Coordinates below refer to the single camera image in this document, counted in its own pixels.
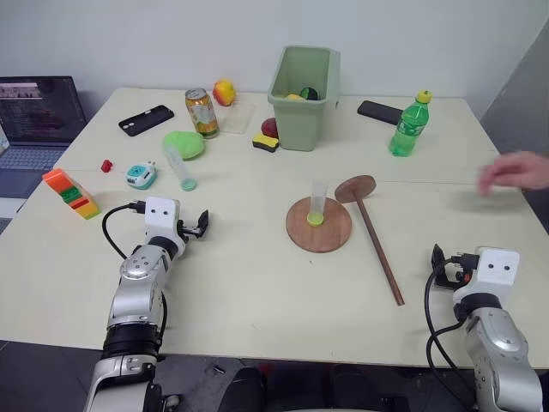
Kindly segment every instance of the smartphone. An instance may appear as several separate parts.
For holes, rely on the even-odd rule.
[[[153,107],[151,110],[127,118],[118,126],[128,136],[136,136],[139,133],[143,133],[145,130],[149,130],[151,127],[155,127],[157,124],[166,122],[167,119],[173,117],[173,112],[164,105]]]
[[[382,122],[397,125],[401,119],[402,110],[395,107],[380,105],[373,101],[364,100],[360,105],[358,114],[381,120]]]

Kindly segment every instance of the red apple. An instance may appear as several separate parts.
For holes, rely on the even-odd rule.
[[[227,79],[221,79],[214,85],[214,97],[222,106],[230,106],[237,98],[234,86]]]
[[[265,120],[261,125],[261,132],[265,136],[274,137],[275,139],[278,139],[278,130],[276,129],[276,119],[268,118],[267,120]]]

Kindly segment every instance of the clear plastic tube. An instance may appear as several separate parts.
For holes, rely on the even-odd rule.
[[[307,215],[307,221],[313,227],[317,227],[324,222],[324,204],[326,203],[326,194],[328,193],[328,184],[324,181],[315,180],[312,183],[311,207]]]
[[[184,160],[181,159],[179,150],[177,150],[172,145],[166,145],[164,147],[164,154],[166,155],[166,158],[168,159],[172,170],[178,177],[181,189],[183,189],[184,191],[194,190],[196,188],[196,180],[194,180],[192,176],[190,176],[190,173],[185,166]]]

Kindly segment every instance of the wooden board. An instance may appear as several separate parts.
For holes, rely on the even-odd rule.
[[[334,199],[326,198],[324,222],[313,227],[307,222],[311,198],[306,197],[293,204],[286,216],[286,230],[293,242],[315,253],[334,251],[342,247],[351,234],[351,216]]]

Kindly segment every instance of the green bottle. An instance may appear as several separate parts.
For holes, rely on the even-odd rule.
[[[412,153],[415,141],[429,121],[427,105],[431,101],[431,97],[430,91],[421,90],[415,98],[415,102],[402,112],[395,135],[389,143],[389,150],[394,156],[409,156]]]

